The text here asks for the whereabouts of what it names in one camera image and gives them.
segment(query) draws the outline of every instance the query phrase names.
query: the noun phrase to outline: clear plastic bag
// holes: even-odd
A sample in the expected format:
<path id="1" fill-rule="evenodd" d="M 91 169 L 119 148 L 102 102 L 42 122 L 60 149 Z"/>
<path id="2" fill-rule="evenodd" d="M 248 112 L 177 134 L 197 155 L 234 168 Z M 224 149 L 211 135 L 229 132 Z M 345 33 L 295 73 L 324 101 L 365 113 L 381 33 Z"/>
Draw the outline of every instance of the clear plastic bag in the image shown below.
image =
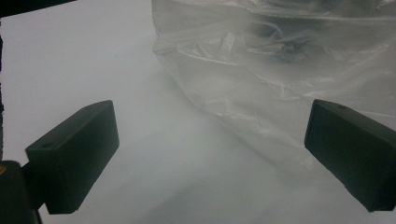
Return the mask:
<path id="1" fill-rule="evenodd" d="M 396 129 L 394 0 L 152 0 L 154 52 L 191 101 L 297 178 L 315 98 Z"/>

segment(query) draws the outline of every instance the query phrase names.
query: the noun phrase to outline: white surface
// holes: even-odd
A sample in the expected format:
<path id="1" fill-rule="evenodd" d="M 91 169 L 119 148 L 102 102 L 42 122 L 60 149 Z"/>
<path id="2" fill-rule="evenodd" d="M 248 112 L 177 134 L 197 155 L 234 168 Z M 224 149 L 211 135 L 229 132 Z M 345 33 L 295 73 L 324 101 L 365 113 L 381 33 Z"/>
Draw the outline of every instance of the white surface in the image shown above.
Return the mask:
<path id="1" fill-rule="evenodd" d="M 149 1 L 80 0 L 2 19 L 6 160 L 111 99 L 120 148 L 57 223 L 395 223 L 336 179 L 297 183 L 196 109 L 151 52 Z"/>

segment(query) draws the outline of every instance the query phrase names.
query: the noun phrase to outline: black plastic block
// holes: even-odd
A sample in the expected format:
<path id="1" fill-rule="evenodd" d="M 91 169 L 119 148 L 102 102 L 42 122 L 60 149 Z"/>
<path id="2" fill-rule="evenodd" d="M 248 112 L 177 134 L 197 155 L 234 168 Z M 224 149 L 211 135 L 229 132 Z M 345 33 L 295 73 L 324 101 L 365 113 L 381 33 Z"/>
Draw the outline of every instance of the black plastic block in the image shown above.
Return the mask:
<path id="1" fill-rule="evenodd" d="M 362 114 L 315 100 L 305 147 L 368 211 L 396 204 L 396 132 Z"/>
<path id="2" fill-rule="evenodd" d="M 88 105 L 26 148 L 50 214 L 70 214 L 119 146 L 111 101 Z"/>

